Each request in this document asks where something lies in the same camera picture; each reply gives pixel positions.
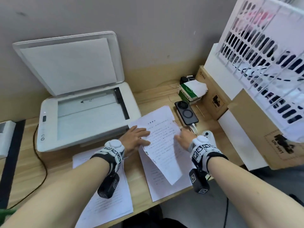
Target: forearm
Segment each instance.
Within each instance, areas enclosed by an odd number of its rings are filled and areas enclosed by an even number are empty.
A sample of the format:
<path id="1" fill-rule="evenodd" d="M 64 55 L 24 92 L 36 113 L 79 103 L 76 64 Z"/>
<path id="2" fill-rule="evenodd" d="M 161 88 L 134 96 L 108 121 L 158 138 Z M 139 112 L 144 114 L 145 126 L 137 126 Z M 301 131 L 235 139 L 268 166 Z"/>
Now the forearm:
<path id="1" fill-rule="evenodd" d="M 62 175 L 25 203 L 3 225 L 7 227 L 74 227 L 84 207 L 109 171 L 94 157 Z"/>
<path id="2" fill-rule="evenodd" d="M 222 157 L 208 170 L 249 227 L 303 227 L 304 207 L 275 187 Z"/>

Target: person's right arm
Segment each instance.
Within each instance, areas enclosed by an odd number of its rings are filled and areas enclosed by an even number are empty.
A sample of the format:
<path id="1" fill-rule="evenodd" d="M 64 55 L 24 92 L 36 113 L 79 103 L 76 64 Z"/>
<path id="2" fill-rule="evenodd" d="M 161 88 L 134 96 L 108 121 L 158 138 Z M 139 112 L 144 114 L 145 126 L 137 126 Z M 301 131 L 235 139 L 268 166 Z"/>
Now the person's right arm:
<path id="1" fill-rule="evenodd" d="M 196 136 L 182 129 L 175 138 L 187 150 Z M 223 157 L 211 157 L 207 165 L 249 227 L 304 227 L 304 207 L 282 191 Z"/>

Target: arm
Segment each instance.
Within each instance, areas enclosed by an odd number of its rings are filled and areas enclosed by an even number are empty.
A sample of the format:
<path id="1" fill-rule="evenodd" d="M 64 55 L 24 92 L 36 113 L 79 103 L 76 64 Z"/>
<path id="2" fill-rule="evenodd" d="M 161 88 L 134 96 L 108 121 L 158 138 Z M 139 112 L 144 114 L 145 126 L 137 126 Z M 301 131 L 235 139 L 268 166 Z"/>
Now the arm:
<path id="1" fill-rule="evenodd" d="M 133 126 L 119 140 L 125 147 L 125 157 L 149 141 L 140 137 L 149 131 Z M 83 209 L 108 175 L 110 166 L 100 157 L 93 157 L 63 174 L 26 202 L 13 214 L 3 228 L 10 227 L 75 227 Z"/>
<path id="2" fill-rule="evenodd" d="M 188 150 L 196 136 L 182 129 L 175 137 Z M 222 157 L 211 157 L 209 173 L 249 227 L 303 227 L 304 207 L 288 195 Z"/>

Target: person's left arm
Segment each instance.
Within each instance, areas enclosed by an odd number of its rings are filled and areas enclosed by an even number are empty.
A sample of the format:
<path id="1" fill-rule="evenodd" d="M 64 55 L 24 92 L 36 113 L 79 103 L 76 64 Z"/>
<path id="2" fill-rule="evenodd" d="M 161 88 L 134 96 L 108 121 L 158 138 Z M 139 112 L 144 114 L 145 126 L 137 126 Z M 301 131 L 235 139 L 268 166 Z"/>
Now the person's left arm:
<path id="1" fill-rule="evenodd" d="M 119 140 L 125 147 L 125 157 L 150 142 L 145 128 L 133 126 Z M 100 157 L 63 174 L 56 182 L 39 191 L 2 226 L 9 227 L 75 227 L 83 209 L 108 175 L 110 165 Z"/>

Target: hand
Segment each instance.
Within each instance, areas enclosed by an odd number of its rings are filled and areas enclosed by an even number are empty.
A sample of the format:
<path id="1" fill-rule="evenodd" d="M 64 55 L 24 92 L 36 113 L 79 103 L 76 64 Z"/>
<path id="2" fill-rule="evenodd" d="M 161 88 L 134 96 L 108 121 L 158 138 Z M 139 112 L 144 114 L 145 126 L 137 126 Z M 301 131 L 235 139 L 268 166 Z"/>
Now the hand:
<path id="1" fill-rule="evenodd" d="M 180 135 L 174 135 L 174 138 L 185 150 L 188 150 L 192 140 L 196 138 L 196 135 L 190 130 L 182 128 Z"/>
<path id="2" fill-rule="evenodd" d="M 148 146 L 149 141 L 141 139 L 141 137 L 146 137 L 150 134 L 146 128 L 137 128 L 137 126 L 132 126 L 124 135 L 119 138 L 119 141 L 125 147 L 125 157 L 131 156 L 135 151 L 138 151 L 140 145 Z"/>

